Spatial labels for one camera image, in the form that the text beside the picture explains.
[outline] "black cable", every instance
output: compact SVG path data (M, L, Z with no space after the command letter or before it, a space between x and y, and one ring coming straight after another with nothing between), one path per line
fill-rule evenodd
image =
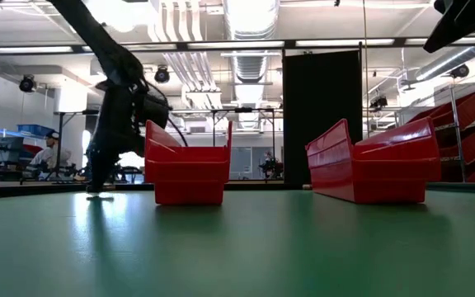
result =
M182 142L184 142L184 143L185 143L185 146L187 147L187 146L188 146L188 143L186 142L185 136L181 133L181 131L180 131L179 128L175 125L175 123L172 121L172 119L168 118L168 121L170 122L170 124L172 124L173 128L175 128L175 130L177 130L177 133L179 133L179 135L181 136Z

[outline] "stacked bins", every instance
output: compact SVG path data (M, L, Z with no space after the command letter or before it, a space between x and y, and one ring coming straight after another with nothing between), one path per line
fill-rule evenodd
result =
M352 145L341 120L306 146L313 190L361 204L422 202L426 182L440 179L430 118Z
M458 109L458 119L465 171L468 182L475 182L475 92L456 100ZM424 111L414 117L412 121L429 116L434 121L437 133L437 141L440 147L440 156L444 162L442 165L442 180L444 182L461 182L461 168L459 161L455 159L459 156L458 141L455 133L454 113L452 103L437 106L428 111Z
M230 173L232 122L224 147L181 147L165 130L146 124L145 182L160 205L220 205Z

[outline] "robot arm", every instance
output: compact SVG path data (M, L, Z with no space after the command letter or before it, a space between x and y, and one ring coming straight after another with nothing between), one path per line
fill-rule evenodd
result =
M143 156L139 127L152 120L164 128L170 107L164 94L144 78L139 60L107 34L82 0L49 1L95 53L107 76L98 86L106 94L87 149L92 172L88 190L100 191L120 153Z

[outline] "ceiling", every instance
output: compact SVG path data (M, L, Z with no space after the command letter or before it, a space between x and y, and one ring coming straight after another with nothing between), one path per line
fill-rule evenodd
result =
M368 37L395 37L430 35L431 30L440 19L440 14L431 5L419 8L405 8L405 5L427 4L430 0L366 0L370 7L366 11ZM67 45L81 43L79 37L56 10L46 1L34 1L37 7L27 4L28 0L6 0L0 6L0 45ZM362 0L342 0L339 7L332 6L333 1L289 1L281 0L281 9L276 27L278 39L304 38L363 38L364 10L360 7ZM211 13L220 11L221 0L201 0L200 25L205 40L225 40L225 24L223 15ZM121 33L107 28L111 36L118 42L151 42L146 26L136 26L134 30ZM368 89L380 83L394 69L402 67L415 68L428 64L448 52L442 49L436 54L428 54L421 48L401 49L369 49L367 64L369 70ZM313 53L326 52L316 50ZM302 54L289 51L288 54ZM159 65L166 61L161 54L136 54L143 64ZM90 63L93 55L60 55L60 56L6 56L0 57L0 64L17 65L59 65L87 81L95 83L98 77L90 75ZM220 53L209 52L208 59L214 78L222 91L222 101L230 101L233 81L230 73L231 65ZM281 68L281 58L271 57L268 64L270 70L264 98L269 101L280 101L282 94L281 76L276 69ZM181 95L181 83L172 79L169 83L159 85L168 96ZM397 104L393 99L390 105Z

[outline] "ceiling duct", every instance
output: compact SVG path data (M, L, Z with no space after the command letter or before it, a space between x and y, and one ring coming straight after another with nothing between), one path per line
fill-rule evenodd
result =
M224 0L223 9L230 40L268 40L274 37L280 0ZM232 57L234 77L241 83L263 83L267 60L266 56ZM261 84L236 86L238 103L259 104L264 87ZM250 116L246 115L246 118L247 122L242 122L241 126L256 128Z
M418 83L425 80L436 78L441 74L447 73L455 69L471 59L475 58L475 46L470 46L465 49L452 49L449 53L436 59L434 62L420 68L416 72L416 80Z

